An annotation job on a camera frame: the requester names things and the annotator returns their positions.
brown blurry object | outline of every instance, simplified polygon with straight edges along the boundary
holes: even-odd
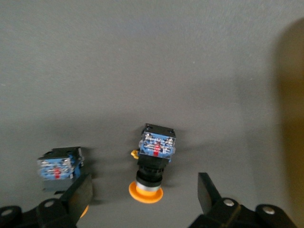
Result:
[[[283,33],[276,54],[292,217],[304,227],[304,19]]]

electrical component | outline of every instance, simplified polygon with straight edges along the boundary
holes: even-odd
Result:
[[[45,190],[65,191],[80,176],[83,166],[81,148],[55,148],[38,158],[39,174]]]
[[[162,174],[175,153],[175,139],[175,132],[171,128],[145,125],[139,149],[131,152],[139,165],[136,181],[129,186],[129,193],[135,200],[142,203],[161,200]]]

gray surface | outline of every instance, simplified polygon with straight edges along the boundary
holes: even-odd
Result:
[[[291,214],[274,76],[276,42],[302,1],[1,1],[0,206],[30,209],[36,159],[82,146],[95,201],[84,227],[187,227],[197,172],[223,196]],[[176,131],[164,197],[134,201],[145,123]]]

silver metal ring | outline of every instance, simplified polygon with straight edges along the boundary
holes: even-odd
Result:
[[[138,181],[136,181],[136,186],[138,188],[140,188],[141,190],[145,190],[145,191],[157,191],[158,189],[161,188],[161,186],[156,186],[156,187],[147,187],[141,183],[139,183]]]

